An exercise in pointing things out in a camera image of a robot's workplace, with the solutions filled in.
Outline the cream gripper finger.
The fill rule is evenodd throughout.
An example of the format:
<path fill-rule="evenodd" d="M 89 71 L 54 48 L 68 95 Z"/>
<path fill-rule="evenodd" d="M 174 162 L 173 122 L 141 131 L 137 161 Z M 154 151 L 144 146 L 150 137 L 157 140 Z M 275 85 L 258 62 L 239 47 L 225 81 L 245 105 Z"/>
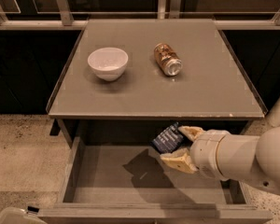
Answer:
<path fill-rule="evenodd" d="M 204 129 L 197 126 L 180 126 L 178 130 L 192 142 L 204 133 Z"/>
<path fill-rule="evenodd" d="M 189 149 L 186 147 L 180 148 L 173 153 L 161 154 L 161 160 L 168 167 L 183 173 L 194 174 L 198 171 L 191 159 Z"/>

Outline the white plastic robot base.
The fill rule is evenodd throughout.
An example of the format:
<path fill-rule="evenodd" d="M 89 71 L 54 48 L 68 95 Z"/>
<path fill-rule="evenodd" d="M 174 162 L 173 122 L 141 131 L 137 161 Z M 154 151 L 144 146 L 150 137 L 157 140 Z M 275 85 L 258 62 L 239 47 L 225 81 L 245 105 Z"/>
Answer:
<path fill-rule="evenodd" d="M 48 224 L 26 210 L 7 207 L 0 212 L 0 224 Z"/>

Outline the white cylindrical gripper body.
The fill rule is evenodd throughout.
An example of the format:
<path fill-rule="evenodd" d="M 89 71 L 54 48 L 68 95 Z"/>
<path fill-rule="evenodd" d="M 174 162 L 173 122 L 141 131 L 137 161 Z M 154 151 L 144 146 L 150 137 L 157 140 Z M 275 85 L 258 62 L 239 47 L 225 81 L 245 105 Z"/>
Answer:
<path fill-rule="evenodd" d="M 203 132 L 193 142 L 190 156 L 199 172 L 207 178 L 227 181 L 218 167 L 217 153 L 220 143 L 225 137 L 231 135 L 227 131 L 209 130 Z"/>

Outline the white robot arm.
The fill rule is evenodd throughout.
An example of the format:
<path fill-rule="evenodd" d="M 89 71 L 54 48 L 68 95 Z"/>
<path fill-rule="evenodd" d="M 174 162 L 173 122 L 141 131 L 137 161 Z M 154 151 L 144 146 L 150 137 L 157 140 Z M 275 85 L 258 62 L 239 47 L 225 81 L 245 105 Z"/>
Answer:
<path fill-rule="evenodd" d="M 280 196 L 280 127 L 260 136 L 182 126 L 192 142 L 161 155 L 169 167 L 221 181 L 235 180 Z"/>

